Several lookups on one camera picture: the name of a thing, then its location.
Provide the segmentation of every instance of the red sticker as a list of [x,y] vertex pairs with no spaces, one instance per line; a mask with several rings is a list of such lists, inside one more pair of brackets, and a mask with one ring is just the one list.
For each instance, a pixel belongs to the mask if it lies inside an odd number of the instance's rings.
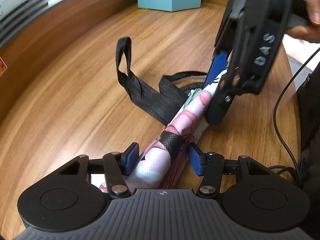
[[7,66],[5,65],[4,61],[0,57],[0,76],[6,69],[7,69]]

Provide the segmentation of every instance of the black strap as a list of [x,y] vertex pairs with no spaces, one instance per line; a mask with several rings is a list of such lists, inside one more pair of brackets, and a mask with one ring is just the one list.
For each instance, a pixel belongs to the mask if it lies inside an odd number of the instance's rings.
[[[122,55],[127,60],[127,73],[119,70]],[[174,75],[162,76],[159,82],[159,92],[138,78],[130,69],[131,66],[131,39],[129,37],[118,40],[116,48],[116,69],[118,81],[127,91],[131,101],[141,109],[152,115],[162,124],[167,125],[188,99],[188,91],[201,88],[203,83],[193,83],[182,88],[172,82],[191,76],[204,76],[206,72],[184,71]]]

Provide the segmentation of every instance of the person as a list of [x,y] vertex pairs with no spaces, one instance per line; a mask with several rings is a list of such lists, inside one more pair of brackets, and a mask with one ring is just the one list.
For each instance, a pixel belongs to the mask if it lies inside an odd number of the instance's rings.
[[307,0],[307,10],[312,25],[308,27],[297,26],[287,30],[293,38],[313,43],[320,43],[320,0]]

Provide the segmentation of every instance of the wooden table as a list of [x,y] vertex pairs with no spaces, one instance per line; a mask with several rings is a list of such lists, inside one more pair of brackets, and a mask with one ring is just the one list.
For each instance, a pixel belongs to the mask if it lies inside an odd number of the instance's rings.
[[[118,84],[117,40],[132,38],[132,71],[157,88],[163,74],[208,70],[223,12],[223,6],[209,4],[175,13],[133,5],[82,35],[36,77],[0,127],[3,237],[12,239],[24,229],[17,199],[27,187],[80,154],[101,158],[125,150],[131,142],[138,142],[142,152],[164,128]],[[245,154],[266,166],[292,165],[272,124],[273,107],[291,76],[281,47],[262,93],[237,97],[223,122],[204,132],[199,147],[229,159]],[[291,86],[279,106],[278,124],[296,156],[298,116]],[[177,186],[197,188],[200,182],[187,166]],[[233,182],[234,177],[225,178],[221,189]]]

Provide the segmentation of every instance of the silver screw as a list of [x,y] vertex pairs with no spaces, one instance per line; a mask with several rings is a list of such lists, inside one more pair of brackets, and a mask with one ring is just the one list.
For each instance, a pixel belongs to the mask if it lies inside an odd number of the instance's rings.
[[226,96],[226,98],[224,99],[226,102],[230,102],[231,97],[230,96]]
[[215,187],[212,187],[212,186],[202,186],[200,188],[200,192],[203,194],[203,195],[212,195],[216,192],[216,188]]
[[128,188],[125,185],[115,185],[111,188],[111,190],[116,195],[123,195],[128,191]]

